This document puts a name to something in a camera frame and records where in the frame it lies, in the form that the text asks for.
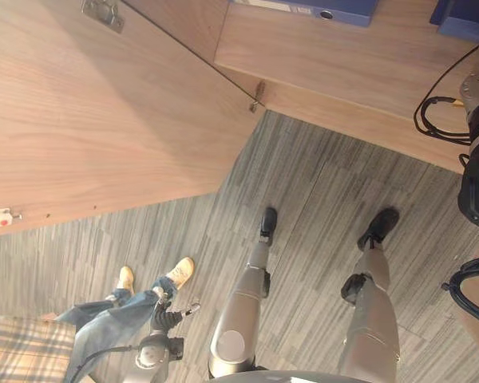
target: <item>person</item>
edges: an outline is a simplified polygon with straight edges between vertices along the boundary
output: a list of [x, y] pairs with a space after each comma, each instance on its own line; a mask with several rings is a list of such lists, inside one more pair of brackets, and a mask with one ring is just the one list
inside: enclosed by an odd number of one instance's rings
[[181, 259], [150, 290], [134, 294], [133, 272], [122, 267], [111, 295], [77, 304], [54, 321], [0, 316], [0, 381], [80, 381], [99, 360], [78, 371], [89, 355], [128, 341], [151, 318], [159, 287], [172, 301], [194, 269], [191, 258]]

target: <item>black robot shoe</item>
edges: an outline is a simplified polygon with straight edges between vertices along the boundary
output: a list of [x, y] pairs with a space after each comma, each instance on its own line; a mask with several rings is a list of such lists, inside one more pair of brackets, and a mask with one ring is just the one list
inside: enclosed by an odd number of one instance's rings
[[399, 221], [399, 211], [394, 207], [388, 207], [380, 211], [372, 221], [370, 221], [367, 231], [357, 241], [360, 251], [364, 251], [367, 241], [373, 239], [381, 243], [385, 237], [395, 228]]

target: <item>blue box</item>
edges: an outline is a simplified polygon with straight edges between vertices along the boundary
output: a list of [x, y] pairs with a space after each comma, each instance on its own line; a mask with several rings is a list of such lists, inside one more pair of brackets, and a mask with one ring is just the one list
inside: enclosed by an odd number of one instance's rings
[[369, 26], [378, 0], [230, 0], [248, 6], [262, 6], [296, 14], [308, 14], [345, 22], [356, 26]]
[[438, 0], [430, 23], [440, 34], [479, 42], [479, 0]]

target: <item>metal hinge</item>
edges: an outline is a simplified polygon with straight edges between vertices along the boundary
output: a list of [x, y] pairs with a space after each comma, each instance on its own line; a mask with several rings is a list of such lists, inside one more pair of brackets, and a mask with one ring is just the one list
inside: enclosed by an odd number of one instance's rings
[[119, 0], [83, 0], [81, 12], [119, 34], [125, 26], [125, 20], [119, 15], [118, 2]]
[[260, 81], [259, 84], [255, 87], [255, 101], [250, 104], [249, 108], [252, 113], [255, 113], [255, 111], [257, 110], [257, 105], [261, 103], [261, 98], [263, 98], [265, 89], [266, 83], [264, 81]]

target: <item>tan boot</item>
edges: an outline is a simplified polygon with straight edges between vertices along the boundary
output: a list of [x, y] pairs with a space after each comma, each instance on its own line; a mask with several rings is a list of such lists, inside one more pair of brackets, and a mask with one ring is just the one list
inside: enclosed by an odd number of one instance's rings
[[121, 268], [121, 273], [119, 274], [119, 282], [117, 283], [117, 289], [126, 289], [131, 291], [131, 295], [135, 295], [133, 290], [133, 270], [127, 266]]
[[181, 259], [176, 267], [169, 271], [166, 276], [169, 277], [176, 285], [178, 290], [190, 279], [195, 269], [193, 259], [186, 257]]

